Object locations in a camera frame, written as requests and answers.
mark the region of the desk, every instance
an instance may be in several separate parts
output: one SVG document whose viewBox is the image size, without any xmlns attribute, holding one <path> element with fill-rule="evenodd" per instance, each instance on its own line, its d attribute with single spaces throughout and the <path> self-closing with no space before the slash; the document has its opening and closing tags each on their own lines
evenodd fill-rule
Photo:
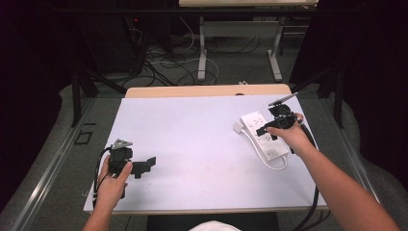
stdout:
<svg viewBox="0 0 408 231">
<path fill-rule="evenodd" d="M 117 138 L 134 143 L 132 161 L 157 157 L 141 179 L 130 176 L 115 214 L 203 214 L 309 208 L 315 183 L 290 154 L 289 165 L 273 171 L 233 124 L 290 94 L 286 85 L 158 87 L 128 90 L 107 146 Z M 287 104 L 303 113 L 294 97 Z M 319 206 L 326 207 L 322 198 Z M 91 212 L 91 195 L 84 211 Z"/>
<path fill-rule="evenodd" d="M 318 0 L 180 0 L 180 7 L 208 8 L 208 7 L 285 7 L 285 6 L 313 6 Z M 282 81 L 276 53 L 282 37 L 285 17 L 278 21 L 205 21 L 200 17 L 200 61 L 198 64 L 197 79 L 205 79 L 207 50 L 205 37 L 265 37 L 274 38 L 272 49 L 268 50 L 273 78 L 276 82 Z"/>
</svg>

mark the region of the black mechanical device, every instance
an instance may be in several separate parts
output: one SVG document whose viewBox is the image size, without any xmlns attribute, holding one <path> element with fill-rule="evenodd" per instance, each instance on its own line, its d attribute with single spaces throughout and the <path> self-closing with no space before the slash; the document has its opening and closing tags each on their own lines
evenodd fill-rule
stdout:
<svg viewBox="0 0 408 231">
<path fill-rule="evenodd" d="M 256 131 L 258 137 L 267 133 L 268 127 L 289 129 L 293 126 L 295 122 L 300 120 L 297 118 L 296 114 L 292 112 L 291 108 L 289 108 L 288 105 L 283 104 L 283 102 L 294 97 L 295 95 L 297 95 L 297 93 L 293 93 L 291 95 L 278 99 L 274 101 L 273 103 L 269 104 L 269 106 L 271 107 L 269 108 L 269 111 L 273 114 L 274 121 L 266 123 L 264 127 L 261 127 L 260 129 L 258 129 Z M 276 136 L 273 136 L 273 135 L 271 136 L 274 141 L 277 139 Z"/>
<path fill-rule="evenodd" d="M 99 185 L 105 179 L 105 177 L 116 178 L 128 162 L 132 162 L 130 159 L 133 157 L 132 148 L 127 146 L 132 145 L 131 142 L 123 141 L 117 139 L 113 145 L 107 147 L 99 155 L 98 162 L 96 164 L 95 175 L 93 180 L 93 208 L 96 204 L 96 199 L 98 195 Z M 99 167 L 101 163 L 102 156 L 106 151 L 111 152 L 111 157 L 109 159 L 108 173 L 103 176 L 101 182 L 98 182 Z M 135 179 L 140 179 L 141 175 L 145 172 L 149 172 L 153 166 L 156 165 L 156 157 L 152 157 L 145 162 L 133 162 L 132 163 L 132 172 L 131 174 L 135 175 Z M 123 189 L 123 194 L 121 198 L 125 197 L 125 189 Z"/>
<path fill-rule="evenodd" d="M 131 162 L 133 151 L 126 147 L 132 145 L 131 142 L 117 140 L 112 146 L 111 158 L 109 160 L 109 172 L 113 176 L 118 176 L 128 162 Z M 131 174 L 135 175 L 135 179 L 140 179 L 141 175 L 156 165 L 156 157 L 152 157 L 145 162 L 133 162 Z"/>
</svg>

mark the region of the metal bar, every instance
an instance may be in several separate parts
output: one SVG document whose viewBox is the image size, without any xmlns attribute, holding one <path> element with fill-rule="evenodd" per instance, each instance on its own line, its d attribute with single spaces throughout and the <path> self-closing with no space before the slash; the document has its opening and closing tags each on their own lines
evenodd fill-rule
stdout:
<svg viewBox="0 0 408 231">
<path fill-rule="evenodd" d="M 341 129 L 337 123 L 337 121 L 334 119 L 332 110 L 331 110 L 331 105 L 329 102 L 329 99 L 321 99 L 320 100 L 321 105 L 323 106 L 323 109 L 325 113 L 327 114 L 327 117 L 330 118 L 330 122 L 333 125 L 333 128 L 335 128 L 336 132 L 338 133 L 340 137 L 340 141 L 343 143 L 343 147 L 345 149 L 344 154 L 345 158 L 348 161 L 348 164 L 351 168 L 351 171 L 354 175 L 354 178 L 356 179 L 357 182 L 359 182 L 369 193 L 371 193 L 375 199 L 381 203 L 379 200 L 377 193 L 375 192 L 374 187 L 372 186 L 368 176 L 367 176 L 367 171 L 364 168 L 363 163 L 361 162 L 361 159 L 357 153 L 357 151 L 353 148 L 351 145 L 350 140 L 347 137 L 347 134 L 345 133 L 344 129 Z"/>
<path fill-rule="evenodd" d="M 95 99 L 89 99 L 84 105 L 83 109 L 83 117 L 80 119 L 80 122 L 86 117 L 89 113 L 90 109 L 92 108 Z M 68 153 L 70 147 L 73 144 L 74 138 L 79 133 L 81 126 L 72 127 L 65 140 L 62 144 L 61 148 L 55 153 L 54 158 L 51 160 L 48 168 L 42 174 L 41 179 L 39 180 L 36 188 L 34 189 L 33 193 L 30 196 L 26 206 L 18 216 L 17 220 L 15 221 L 12 231 L 21 231 L 21 230 L 29 230 L 31 223 L 33 222 L 38 209 L 41 207 L 42 202 L 44 201 L 45 197 L 48 195 L 49 190 L 51 189 L 52 184 L 54 183 L 55 179 L 57 178 L 60 169 L 63 167 L 64 160 L 66 159 L 66 154 Z"/>
</svg>

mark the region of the forearm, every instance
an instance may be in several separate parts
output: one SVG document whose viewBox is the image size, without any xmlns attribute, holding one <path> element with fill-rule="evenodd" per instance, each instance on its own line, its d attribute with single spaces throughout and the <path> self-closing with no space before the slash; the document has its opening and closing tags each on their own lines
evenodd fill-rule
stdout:
<svg viewBox="0 0 408 231">
<path fill-rule="evenodd" d="M 112 211 L 95 208 L 90 215 L 83 231 L 108 231 Z"/>
<path fill-rule="evenodd" d="M 345 230 L 398 230 L 382 206 L 313 146 L 297 150 L 321 195 Z"/>
</svg>

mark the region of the finger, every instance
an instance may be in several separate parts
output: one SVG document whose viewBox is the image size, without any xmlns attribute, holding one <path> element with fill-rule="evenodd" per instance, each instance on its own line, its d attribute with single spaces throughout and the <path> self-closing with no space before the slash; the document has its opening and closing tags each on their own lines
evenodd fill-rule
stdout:
<svg viewBox="0 0 408 231">
<path fill-rule="evenodd" d="M 108 174 L 108 170 L 109 170 L 109 159 L 111 158 L 111 155 L 108 155 L 105 157 L 105 159 L 103 160 L 103 166 L 101 168 L 101 173 L 100 175 L 106 175 Z"/>
<path fill-rule="evenodd" d="M 301 119 L 303 121 L 303 115 L 302 114 L 295 113 L 295 115 L 297 116 L 297 119 Z"/>
<path fill-rule="evenodd" d="M 125 182 L 130 173 L 132 172 L 132 162 L 126 163 L 126 166 L 123 168 L 123 170 L 120 172 L 120 175 L 116 178 L 119 181 Z"/>
<path fill-rule="evenodd" d="M 275 127 L 268 127 L 267 128 L 267 132 L 269 132 L 270 134 L 272 134 L 273 136 L 278 136 L 279 132 L 280 132 L 280 128 L 275 128 Z"/>
</svg>

